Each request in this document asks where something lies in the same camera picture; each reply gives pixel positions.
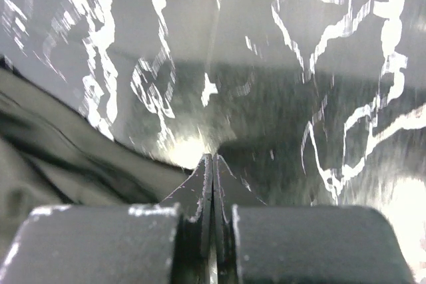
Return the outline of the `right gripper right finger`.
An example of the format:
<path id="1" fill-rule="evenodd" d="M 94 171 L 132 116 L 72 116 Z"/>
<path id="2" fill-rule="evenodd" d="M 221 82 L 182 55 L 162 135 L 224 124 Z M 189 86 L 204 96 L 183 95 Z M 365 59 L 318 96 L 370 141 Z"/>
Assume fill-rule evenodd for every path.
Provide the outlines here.
<path id="1" fill-rule="evenodd" d="M 267 206 L 212 160 L 221 283 L 413 283 L 386 218 L 366 206 Z"/>

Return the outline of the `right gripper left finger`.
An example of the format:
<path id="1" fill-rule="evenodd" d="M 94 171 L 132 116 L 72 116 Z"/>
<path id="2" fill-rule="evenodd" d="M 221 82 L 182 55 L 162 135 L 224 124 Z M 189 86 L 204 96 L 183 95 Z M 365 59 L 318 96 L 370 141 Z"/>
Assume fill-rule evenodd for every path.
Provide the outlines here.
<path id="1" fill-rule="evenodd" d="M 1 263 L 2 283 L 209 283 L 212 157 L 159 204 L 40 206 Z"/>

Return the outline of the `black t shirt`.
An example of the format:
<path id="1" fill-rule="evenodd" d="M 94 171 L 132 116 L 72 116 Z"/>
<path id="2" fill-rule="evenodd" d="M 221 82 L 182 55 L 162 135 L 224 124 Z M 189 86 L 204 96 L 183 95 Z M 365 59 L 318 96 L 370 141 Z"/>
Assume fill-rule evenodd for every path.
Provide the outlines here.
<path id="1" fill-rule="evenodd" d="M 13 235 L 37 206 L 158 203 L 188 174 L 108 140 L 1 64 L 2 235 Z"/>

